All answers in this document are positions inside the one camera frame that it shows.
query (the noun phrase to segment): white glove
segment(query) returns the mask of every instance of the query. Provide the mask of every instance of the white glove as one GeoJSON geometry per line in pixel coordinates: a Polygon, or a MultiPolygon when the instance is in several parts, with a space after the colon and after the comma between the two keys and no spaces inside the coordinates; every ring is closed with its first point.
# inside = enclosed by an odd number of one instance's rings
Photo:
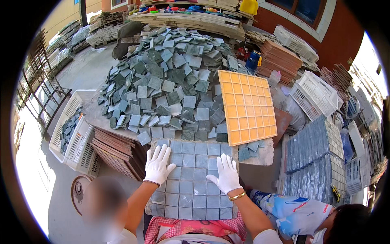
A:
{"type": "Polygon", "coordinates": [[[159,185],[164,183],[169,173],[176,167],[176,164],[170,164],[167,166],[171,148],[163,145],[160,151],[160,146],[156,147],[153,158],[151,158],[152,151],[149,149],[146,154],[145,165],[145,179],[151,182],[155,182],[159,185]]]}
{"type": "Polygon", "coordinates": [[[207,175],[206,178],[214,182],[218,188],[227,195],[229,191],[242,188],[238,179],[236,162],[224,153],[217,158],[219,178],[207,175]]]}

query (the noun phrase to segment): bangle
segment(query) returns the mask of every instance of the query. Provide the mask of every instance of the bangle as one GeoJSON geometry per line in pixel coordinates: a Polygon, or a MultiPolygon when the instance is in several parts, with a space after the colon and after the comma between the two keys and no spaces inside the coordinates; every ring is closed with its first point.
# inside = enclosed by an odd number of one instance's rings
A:
{"type": "Polygon", "coordinates": [[[149,183],[156,184],[156,185],[157,185],[157,188],[160,187],[160,184],[159,184],[159,183],[156,183],[156,182],[153,182],[153,181],[150,181],[150,180],[144,180],[144,182],[149,182],[149,183]]]}
{"type": "Polygon", "coordinates": [[[243,196],[245,196],[245,191],[243,192],[243,193],[241,193],[240,195],[236,195],[236,196],[234,196],[234,197],[229,197],[229,200],[230,201],[234,201],[234,200],[237,200],[237,199],[239,199],[239,198],[241,198],[241,197],[243,197],[243,196]]]}

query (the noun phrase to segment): black hair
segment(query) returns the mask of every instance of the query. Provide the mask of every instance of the black hair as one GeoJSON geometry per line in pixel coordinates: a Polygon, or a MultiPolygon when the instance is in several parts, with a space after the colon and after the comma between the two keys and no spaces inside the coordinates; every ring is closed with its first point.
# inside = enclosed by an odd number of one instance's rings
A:
{"type": "Polygon", "coordinates": [[[359,243],[370,210],[362,204],[345,204],[336,209],[336,217],[324,244],[359,243]]]}

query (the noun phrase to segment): child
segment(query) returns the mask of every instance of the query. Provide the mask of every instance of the child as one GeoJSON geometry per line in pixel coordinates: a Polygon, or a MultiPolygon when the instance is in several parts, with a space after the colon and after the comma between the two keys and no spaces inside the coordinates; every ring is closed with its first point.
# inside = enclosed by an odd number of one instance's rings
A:
{"type": "Polygon", "coordinates": [[[362,204],[345,204],[335,208],[313,199],[254,189],[248,190],[247,194],[267,214],[285,240],[293,235],[314,236],[326,228],[320,243],[355,243],[351,238],[357,237],[356,233],[363,230],[370,214],[362,204]]]}

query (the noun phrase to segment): pink patterned cloth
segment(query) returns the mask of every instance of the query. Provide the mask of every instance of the pink patterned cloth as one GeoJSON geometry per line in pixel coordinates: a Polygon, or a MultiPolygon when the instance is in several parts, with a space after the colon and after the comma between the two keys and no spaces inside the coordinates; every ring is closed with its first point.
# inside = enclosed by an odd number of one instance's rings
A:
{"type": "Polygon", "coordinates": [[[188,233],[212,235],[229,242],[232,242],[228,236],[229,234],[237,234],[242,241],[246,239],[245,224],[240,212],[238,212],[237,218],[235,219],[210,221],[153,217],[146,231],[145,244],[156,244],[160,226],[170,227],[170,229],[162,235],[159,241],[188,233]]]}

